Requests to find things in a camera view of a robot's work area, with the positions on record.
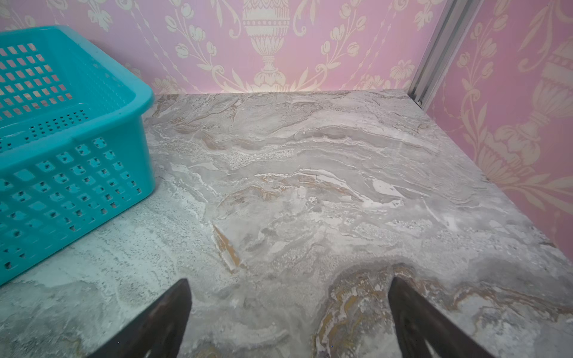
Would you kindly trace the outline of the teal plastic mesh basket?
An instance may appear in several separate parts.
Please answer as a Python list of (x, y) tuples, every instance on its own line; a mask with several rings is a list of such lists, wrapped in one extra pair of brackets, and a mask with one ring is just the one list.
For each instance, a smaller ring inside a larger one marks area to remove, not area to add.
[(1, 282), (147, 198), (149, 85), (66, 26), (1, 33)]

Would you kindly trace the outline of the aluminium corner post right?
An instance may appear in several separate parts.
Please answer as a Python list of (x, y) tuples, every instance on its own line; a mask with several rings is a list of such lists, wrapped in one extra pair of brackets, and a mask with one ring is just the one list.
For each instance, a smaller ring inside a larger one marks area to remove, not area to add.
[(479, 0), (448, 0), (416, 70), (407, 95), (426, 111), (443, 80), (463, 36), (478, 14)]

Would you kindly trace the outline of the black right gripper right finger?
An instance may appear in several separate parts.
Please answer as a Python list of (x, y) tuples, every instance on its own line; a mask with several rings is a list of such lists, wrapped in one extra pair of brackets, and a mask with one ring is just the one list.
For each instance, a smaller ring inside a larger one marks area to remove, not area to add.
[(492, 356), (402, 278), (392, 279), (388, 301), (403, 357)]

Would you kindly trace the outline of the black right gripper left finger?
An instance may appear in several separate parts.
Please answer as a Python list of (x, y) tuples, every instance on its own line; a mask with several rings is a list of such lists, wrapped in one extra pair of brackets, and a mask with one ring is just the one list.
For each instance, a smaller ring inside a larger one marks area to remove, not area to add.
[(90, 356), (177, 357), (191, 309), (189, 281), (183, 278)]

